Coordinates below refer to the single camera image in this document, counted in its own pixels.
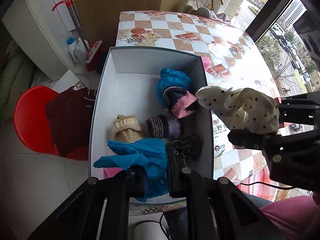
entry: screw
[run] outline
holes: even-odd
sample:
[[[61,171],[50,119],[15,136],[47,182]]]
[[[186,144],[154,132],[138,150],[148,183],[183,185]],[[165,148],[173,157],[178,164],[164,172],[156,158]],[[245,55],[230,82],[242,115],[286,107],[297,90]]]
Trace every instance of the screw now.
[[[278,163],[282,159],[280,154],[276,154],[275,156],[272,157],[273,162]]]
[[[89,185],[94,185],[94,184],[96,184],[97,182],[98,182],[98,179],[95,178],[95,177],[91,177],[91,178],[87,179],[87,183],[88,183]]]
[[[225,177],[221,177],[221,178],[219,178],[219,182],[223,185],[226,185],[229,183],[229,180]]]
[[[182,168],[182,170],[181,170],[184,174],[190,174],[191,173],[191,169],[190,168],[188,168],[188,167],[184,167],[184,168]]]

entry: red plastic chair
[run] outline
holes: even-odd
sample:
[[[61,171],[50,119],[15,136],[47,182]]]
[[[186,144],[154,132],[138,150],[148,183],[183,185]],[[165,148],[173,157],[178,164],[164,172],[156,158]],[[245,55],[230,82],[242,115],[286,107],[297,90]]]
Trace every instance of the red plastic chair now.
[[[56,145],[52,144],[45,104],[55,99],[58,93],[48,87],[36,86],[28,89],[19,98],[14,113],[13,124],[19,139],[29,149],[58,155]],[[88,160],[89,146],[80,147],[66,156],[73,160]]]

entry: white plastic bottle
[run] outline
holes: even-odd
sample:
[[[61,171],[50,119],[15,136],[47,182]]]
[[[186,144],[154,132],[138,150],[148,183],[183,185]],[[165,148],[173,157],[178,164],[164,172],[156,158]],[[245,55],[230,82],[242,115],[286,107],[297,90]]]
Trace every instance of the white plastic bottle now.
[[[68,44],[68,51],[73,59],[74,63],[80,63],[78,58],[75,56],[75,50],[78,44],[78,41],[75,41],[72,37],[67,39],[67,44]]]
[[[85,65],[85,61],[87,58],[87,51],[81,41],[81,38],[78,39],[78,44],[75,50],[75,56],[78,58],[78,60],[80,61],[80,63],[82,65]]]

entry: white box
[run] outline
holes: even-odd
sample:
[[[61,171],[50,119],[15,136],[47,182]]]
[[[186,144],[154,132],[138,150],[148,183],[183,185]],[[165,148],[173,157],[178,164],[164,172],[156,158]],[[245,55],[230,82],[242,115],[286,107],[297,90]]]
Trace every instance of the white box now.
[[[183,71],[192,80],[191,93],[207,86],[201,57],[173,49],[156,47],[110,48],[99,84],[92,118],[89,176],[106,178],[93,167],[101,156],[114,155],[108,148],[113,122],[118,114],[135,115],[148,135],[146,120],[163,112],[156,95],[160,70],[168,67]],[[211,111],[199,106],[185,118],[185,135],[198,134],[203,142],[199,161],[188,165],[204,177],[213,178],[213,132]]]

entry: table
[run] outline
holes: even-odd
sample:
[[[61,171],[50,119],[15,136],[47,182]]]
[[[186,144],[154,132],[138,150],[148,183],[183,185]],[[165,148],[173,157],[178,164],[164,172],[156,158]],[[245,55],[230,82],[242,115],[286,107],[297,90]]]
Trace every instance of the table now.
[[[155,46],[208,57],[208,85],[225,89],[253,88],[280,97],[258,48],[244,31],[195,15],[164,11],[121,12],[116,46]],[[228,128],[212,114],[215,145],[213,178],[225,176],[238,185],[260,171],[266,161],[261,151],[236,150]]]

